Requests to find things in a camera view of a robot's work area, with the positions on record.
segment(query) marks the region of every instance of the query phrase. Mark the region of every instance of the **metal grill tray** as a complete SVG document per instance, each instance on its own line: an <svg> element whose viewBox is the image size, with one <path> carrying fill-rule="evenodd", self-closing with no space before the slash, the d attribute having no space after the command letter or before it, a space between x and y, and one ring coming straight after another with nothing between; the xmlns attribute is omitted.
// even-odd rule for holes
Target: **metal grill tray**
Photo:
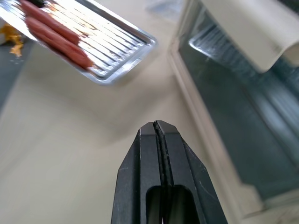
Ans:
<svg viewBox="0 0 299 224"><path fill-rule="evenodd" d="M93 0L49 0L43 10L80 36L79 47L93 61L94 67L84 70L37 40L24 22L18 0L0 0L0 17L98 84L113 84L135 67L156 44L155 38L147 32Z"/></svg>

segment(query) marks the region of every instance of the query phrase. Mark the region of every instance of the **sausage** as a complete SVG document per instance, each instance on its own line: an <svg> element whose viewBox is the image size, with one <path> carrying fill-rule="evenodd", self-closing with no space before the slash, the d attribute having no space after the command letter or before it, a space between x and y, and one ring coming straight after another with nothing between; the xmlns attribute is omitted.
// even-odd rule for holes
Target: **sausage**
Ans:
<svg viewBox="0 0 299 224"><path fill-rule="evenodd" d="M51 47L66 55L75 64L84 69L92 66L92 61L77 45L66 40L64 37L57 34L51 28L47 27L45 24L41 23L35 18L26 17L25 22L30 32L33 33L38 39L44 41Z"/></svg>
<svg viewBox="0 0 299 224"><path fill-rule="evenodd" d="M63 36L65 39L69 40L73 44L78 45L79 43L79 36L68 29L66 26L62 25L60 22L56 21L52 18L49 14L44 12L43 10L39 9L37 6L32 4L27 0L21 0L21 7L26 14L26 16L31 16L41 23L45 24L46 26L53 29L55 32Z"/></svg>

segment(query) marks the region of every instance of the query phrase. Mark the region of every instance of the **white handle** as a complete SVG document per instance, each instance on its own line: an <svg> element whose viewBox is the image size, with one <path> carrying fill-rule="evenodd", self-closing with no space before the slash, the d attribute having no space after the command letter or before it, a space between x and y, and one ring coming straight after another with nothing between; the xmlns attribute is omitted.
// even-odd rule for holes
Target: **white handle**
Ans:
<svg viewBox="0 0 299 224"><path fill-rule="evenodd" d="M284 54L299 66L299 17L277 0L202 0L236 47L265 72Z"/></svg>

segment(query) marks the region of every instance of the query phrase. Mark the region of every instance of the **aluminum tray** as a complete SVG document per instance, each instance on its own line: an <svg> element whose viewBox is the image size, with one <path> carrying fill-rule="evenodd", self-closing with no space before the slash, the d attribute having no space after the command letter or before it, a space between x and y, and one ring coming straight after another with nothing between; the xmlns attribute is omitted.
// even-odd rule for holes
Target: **aluminum tray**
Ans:
<svg viewBox="0 0 299 224"><path fill-rule="evenodd" d="M93 68L84 70L37 40L23 21L18 0L0 0L0 17L98 84L112 84L124 76L156 44L154 37L93 0L49 0L43 10L80 36L79 47L94 62Z"/></svg>

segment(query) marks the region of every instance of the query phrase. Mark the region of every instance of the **countertop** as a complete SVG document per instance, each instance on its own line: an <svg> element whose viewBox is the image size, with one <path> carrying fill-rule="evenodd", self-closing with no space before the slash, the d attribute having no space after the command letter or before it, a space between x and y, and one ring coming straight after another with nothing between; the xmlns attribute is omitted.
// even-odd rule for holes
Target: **countertop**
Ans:
<svg viewBox="0 0 299 224"><path fill-rule="evenodd" d="M144 11L143 1L99 2L159 47L114 86L92 83L33 47L0 117L2 224L110 223L117 170L138 129L157 119L177 127L219 193L167 62L175 24Z"/></svg>

